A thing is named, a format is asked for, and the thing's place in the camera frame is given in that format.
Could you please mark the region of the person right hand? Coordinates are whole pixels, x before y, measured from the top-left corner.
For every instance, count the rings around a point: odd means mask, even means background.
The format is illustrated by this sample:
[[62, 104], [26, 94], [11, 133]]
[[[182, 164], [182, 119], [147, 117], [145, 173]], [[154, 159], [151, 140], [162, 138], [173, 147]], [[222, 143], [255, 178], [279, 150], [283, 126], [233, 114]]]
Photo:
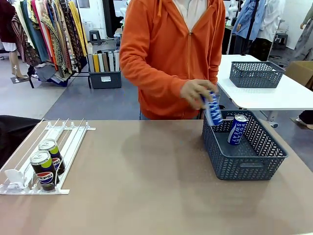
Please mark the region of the person right hand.
[[207, 100], [212, 101], [209, 91], [217, 93], [218, 88], [208, 80], [188, 80], [180, 90], [180, 97], [185, 99], [195, 110], [205, 109], [206, 104], [203, 101], [202, 96]]

